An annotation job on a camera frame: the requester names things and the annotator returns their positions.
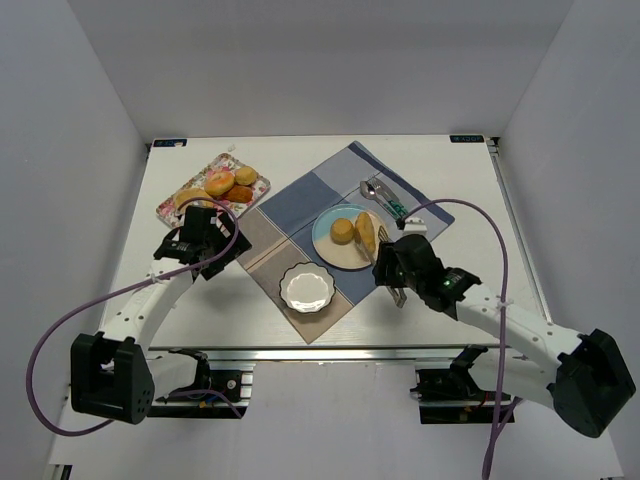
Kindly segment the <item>dark brown muffin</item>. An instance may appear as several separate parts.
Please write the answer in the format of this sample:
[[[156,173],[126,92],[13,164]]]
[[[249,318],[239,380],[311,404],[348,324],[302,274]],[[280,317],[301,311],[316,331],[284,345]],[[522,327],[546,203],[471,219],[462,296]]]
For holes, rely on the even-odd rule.
[[[248,186],[234,185],[224,197],[230,202],[247,204],[253,200],[253,190]]]

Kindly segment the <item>long twisted bread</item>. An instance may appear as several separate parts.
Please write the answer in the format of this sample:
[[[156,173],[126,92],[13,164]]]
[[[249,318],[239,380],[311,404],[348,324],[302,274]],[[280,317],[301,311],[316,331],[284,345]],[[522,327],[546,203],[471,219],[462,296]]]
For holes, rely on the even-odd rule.
[[[371,217],[367,212],[360,212],[355,221],[354,238],[368,253],[376,253],[376,233]]]

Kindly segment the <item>round golden bun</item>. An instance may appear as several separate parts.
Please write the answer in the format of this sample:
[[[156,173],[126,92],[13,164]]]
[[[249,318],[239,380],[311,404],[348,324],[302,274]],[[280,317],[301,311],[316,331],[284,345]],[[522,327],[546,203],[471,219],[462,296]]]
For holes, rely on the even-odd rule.
[[[331,240],[338,245],[350,243],[354,238],[354,226],[347,218],[337,218],[330,227]]]

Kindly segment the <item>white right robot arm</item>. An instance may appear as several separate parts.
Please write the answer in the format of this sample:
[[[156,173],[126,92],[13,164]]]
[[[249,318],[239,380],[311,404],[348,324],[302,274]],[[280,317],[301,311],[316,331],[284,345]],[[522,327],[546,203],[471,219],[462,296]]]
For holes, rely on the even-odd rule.
[[[495,387],[538,403],[589,438],[600,437],[636,392],[611,335],[550,324],[502,301],[477,276],[444,266],[420,226],[380,242],[373,275],[377,285],[410,289],[429,309],[500,341],[496,351],[467,346],[451,363],[469,392]]]

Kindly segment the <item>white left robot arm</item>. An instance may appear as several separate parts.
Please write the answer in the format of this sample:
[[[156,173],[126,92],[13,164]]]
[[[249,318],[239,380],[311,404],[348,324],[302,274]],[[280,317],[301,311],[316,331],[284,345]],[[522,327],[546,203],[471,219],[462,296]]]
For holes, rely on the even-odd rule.
[[[158,399],[207,394],[212,380],[205,354],[173,349],[152,356],[149,348],[197,279],[210,280],[250,248],[229,208],[187,207],[182,225],[162,239],[145,280],[127,303],[95,334],[81,334],[73,342],[73,410],[138,424]]]

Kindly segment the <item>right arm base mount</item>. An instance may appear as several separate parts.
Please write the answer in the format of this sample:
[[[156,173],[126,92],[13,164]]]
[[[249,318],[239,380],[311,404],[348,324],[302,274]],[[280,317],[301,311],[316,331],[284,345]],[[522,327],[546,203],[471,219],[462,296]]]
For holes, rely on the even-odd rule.
[[[446,367],[416,367],[416,386],[410,395],[418,401],[422,425],[492,423],[496,394],[481,389],[469,373],[489,353],[487,347],[470,345]]]

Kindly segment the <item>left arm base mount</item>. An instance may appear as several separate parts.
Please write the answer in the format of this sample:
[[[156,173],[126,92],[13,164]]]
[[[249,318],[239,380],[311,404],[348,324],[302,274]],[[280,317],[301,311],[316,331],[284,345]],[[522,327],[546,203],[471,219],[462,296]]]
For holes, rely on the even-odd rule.
[[[250,367],[212,361],[193,349],[171,349],[147,358],[156,398],[151,418],[241,419],[253,383]]]

